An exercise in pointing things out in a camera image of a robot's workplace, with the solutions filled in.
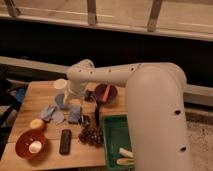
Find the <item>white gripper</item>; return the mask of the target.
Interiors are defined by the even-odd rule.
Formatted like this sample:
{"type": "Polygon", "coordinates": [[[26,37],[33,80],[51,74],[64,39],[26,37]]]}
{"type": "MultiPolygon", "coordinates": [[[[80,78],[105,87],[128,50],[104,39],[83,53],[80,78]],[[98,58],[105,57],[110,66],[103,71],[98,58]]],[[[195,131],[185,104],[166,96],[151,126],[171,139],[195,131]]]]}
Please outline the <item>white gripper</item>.
{"type": "Polygon", "coordinates": [[[82,96],[84,95],[86,86],[86,83],[68,81],[67,94],[64,93],[63,104],[67,105],[69,103],[69,98],[75,98],[79,99],[80,106],[82,107],[84,104],[84,99],[82,96]]]}

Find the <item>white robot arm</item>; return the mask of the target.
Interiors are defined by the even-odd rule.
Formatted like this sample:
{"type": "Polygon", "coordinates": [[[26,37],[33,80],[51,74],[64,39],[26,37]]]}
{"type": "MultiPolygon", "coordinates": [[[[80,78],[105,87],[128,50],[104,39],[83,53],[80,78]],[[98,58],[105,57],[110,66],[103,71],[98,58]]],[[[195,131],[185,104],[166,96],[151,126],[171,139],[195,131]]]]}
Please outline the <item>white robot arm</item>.
{"type": "Polygon", "coordinates": [[[192,171],[183,91],[187,80],[173,63],[95,68],[82,60],[67,70],[70,89],[88,82],[125,88],[135,171],[192,171]]]}

